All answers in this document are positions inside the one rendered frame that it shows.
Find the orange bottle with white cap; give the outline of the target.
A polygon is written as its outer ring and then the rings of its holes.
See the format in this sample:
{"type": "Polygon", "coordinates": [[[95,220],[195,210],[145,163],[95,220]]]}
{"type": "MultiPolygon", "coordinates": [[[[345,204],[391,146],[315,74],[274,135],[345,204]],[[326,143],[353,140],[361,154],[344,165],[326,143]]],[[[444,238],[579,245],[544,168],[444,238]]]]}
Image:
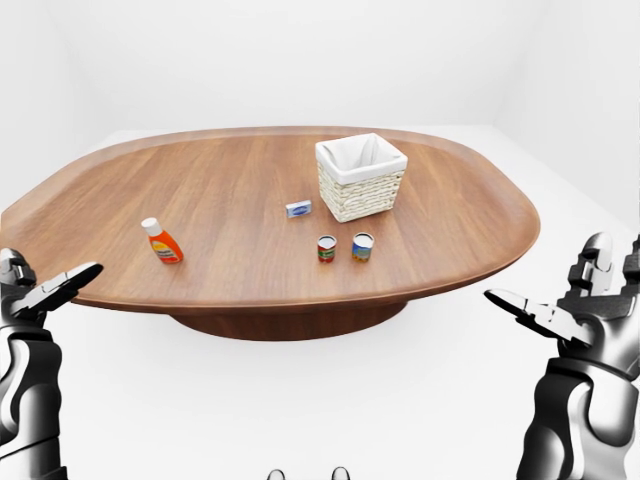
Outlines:
{"type": "Polygon", "coordinates": [[[159,260],[164,264],[180,263],[184,254],[175,239],[161,227],[155,217],[141,221],[141,227],[148,235],[148,240],[159,260]]]}

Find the blue yellow labelled tin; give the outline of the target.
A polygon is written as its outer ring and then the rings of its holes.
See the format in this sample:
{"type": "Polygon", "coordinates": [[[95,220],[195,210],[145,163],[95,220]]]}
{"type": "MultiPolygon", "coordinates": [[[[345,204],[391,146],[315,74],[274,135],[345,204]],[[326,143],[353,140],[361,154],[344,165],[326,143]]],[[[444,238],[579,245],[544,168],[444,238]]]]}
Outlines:
{"type": "Polygon", "coordinates": [[[366,232],[354,235],[352,241],[352,258],[357,262],[366,263],[370,260],[374,246],[374,237],[366,232]]]}

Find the white woven lined basket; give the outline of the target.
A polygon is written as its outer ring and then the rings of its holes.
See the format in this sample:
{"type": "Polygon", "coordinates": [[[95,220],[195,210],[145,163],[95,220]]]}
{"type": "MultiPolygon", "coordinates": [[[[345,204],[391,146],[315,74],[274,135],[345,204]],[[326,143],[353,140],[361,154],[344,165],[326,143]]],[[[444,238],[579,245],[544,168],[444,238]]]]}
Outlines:
{"type": "Polygon", "coordinates": [[[315,145],[319,192],[340,223],[393,208],[408,157],[376,133],[315,145]]]}

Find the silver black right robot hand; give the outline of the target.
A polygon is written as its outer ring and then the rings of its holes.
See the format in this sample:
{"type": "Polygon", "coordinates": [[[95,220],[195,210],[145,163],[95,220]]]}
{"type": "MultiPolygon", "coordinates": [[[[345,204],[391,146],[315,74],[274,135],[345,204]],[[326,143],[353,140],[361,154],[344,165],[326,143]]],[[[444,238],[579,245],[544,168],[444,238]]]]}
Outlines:
{"type": "Polygon", "coordinates": [[[568,274],[570,288],[554,304],[540,304],[507,290],[485,297],[520,325],[558,341],[562,357],[586,361],[627,380],[640,377],[640,235],[624,259],[625,285],[604,293],[613,274],[611,238],[590,237],[568,274]]]}

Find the round dark wooden table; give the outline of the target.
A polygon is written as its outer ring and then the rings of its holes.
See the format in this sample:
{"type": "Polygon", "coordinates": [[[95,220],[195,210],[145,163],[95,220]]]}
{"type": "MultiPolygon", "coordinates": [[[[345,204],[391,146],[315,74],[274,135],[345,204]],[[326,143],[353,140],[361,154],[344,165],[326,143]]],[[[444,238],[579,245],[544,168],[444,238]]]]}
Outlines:
{"type": "Polygon", "coordinates": [[[388,320],[413,299],[508,267],[535,243],[531,201],[459,143],[382,130],[408,157],[392,209],[335,220],[319,194],[315,145],[350,127],[254,127],[166,134],[72,162],[3,212],[0,247],[47,280],[87,262],[102,273],[81,305],[162,313],[210,334],[305,340],[388,320]],[[285,205],[312,201],[288,218],[285,205]],[[159,260],[141,227],[155,217],[184,259],[159,260]],[[374,237],[368,262],[355,234],[374,237]],[[317,241],[337,240],[321,263],[317,241]]]}

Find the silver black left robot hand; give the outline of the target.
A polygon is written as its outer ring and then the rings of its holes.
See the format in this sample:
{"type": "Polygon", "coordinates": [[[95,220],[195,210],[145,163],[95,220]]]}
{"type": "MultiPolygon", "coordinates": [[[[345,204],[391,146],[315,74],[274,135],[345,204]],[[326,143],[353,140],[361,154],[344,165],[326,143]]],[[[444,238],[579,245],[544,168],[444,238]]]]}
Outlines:
{"type": "Polygon", "coordinates": [[[47,313],[74,299],[104,267],[84,263],[38,283],[35,271],[17,250],[0,250],[0,329],[13,326],[41,328],[47,313]]]}

